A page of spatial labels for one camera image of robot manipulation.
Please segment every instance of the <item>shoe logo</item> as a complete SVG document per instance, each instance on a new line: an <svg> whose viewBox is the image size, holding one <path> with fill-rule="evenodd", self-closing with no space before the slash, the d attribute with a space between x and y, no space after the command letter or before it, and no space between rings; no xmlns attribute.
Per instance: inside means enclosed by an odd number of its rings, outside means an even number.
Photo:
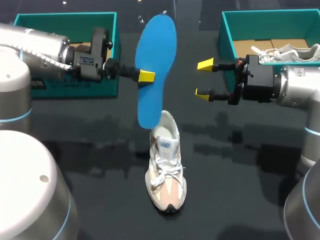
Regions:
<svg viewBox="0 0 320 240"><path fill-rule="evenodd" d="M170 143L168 143L168 142L162 142L161 143L161 147L163 147L163 148L166 148L166 149L168 149L168 148L170 148L170 146L171 146L171 144Z"/></svg>

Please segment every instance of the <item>sticker label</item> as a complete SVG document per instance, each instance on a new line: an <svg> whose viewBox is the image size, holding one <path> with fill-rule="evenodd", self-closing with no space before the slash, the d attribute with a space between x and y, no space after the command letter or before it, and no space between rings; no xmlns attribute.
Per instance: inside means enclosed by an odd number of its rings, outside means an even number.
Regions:
<svg viewBox="0 0 320 240"><path fill-rule="evenodd" d="M85 64L85 65L91 65L93 66L95 64L95 60L93 58L89 57L80 57L80 64Z"/></svg>
<svg viewBox="0 0 320 240"><path fill-rule="evenodd" d="M306 73L305 73L305 69L304 68L300 68L300 67L295 67L294 68L294 73L297 77L305 77Z"/></svg>
<svg viewBox="0 0 320 240"><path fill-rule="evenodd" d="M171 143L163 141L161 142L161 148L171 150Z"/></svg>

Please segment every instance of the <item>screw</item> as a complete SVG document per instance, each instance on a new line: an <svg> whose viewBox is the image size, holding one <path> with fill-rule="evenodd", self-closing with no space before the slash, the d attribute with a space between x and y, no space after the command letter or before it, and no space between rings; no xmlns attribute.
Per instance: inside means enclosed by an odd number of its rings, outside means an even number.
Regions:
<svg viewBox="0 0 320 240"><path fill-rule="evenodd" d="M109 41L109 42L107 43L107 47L108 47L109 50L112 49L113 46L114 46L114 44L113 44L112 41Z"/></svg>

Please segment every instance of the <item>white sneaker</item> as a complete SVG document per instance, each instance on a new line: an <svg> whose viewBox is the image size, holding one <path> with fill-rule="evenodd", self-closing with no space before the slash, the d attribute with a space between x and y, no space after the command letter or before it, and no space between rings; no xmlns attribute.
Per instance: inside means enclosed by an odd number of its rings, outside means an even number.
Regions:
<svg viewBox="0 0 320 240"><path fill-rule="evenodd" d="M311 48L296 48L287 44L279 49L273 48L261 51L255 46L251 49L259 56L260 63L280 62L317 62L320 61L320 45L315 44Z"/></svg>
<svg viewBox="0 0 320 240"><path fill-rule="evenodd" d="M183 205L187 183L181 164L180 135L172 115L163 110L150 133L150 161L145 183L153 204L162 212L177 212Z"/></svg>

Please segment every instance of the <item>shoe tongue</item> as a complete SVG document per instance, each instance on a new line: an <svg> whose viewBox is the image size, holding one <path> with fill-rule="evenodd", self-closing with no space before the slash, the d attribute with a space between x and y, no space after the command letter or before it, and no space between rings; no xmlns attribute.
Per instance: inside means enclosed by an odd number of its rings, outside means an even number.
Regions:
<svg viewBox="0 0 320 240"><path fill-rule="evenodd" d="M279 53L283 54L283 53L289 52L293 49L294 49L294 47L291 44L287 44L287 45L279 48L278 51L279 51Z"/></svg>
<svg viewBox="0 0 320 240"><path fill-rule="evenodd" d="M156 139L160 159L175 160L179 149L179 140L158 136Z"/></svg>

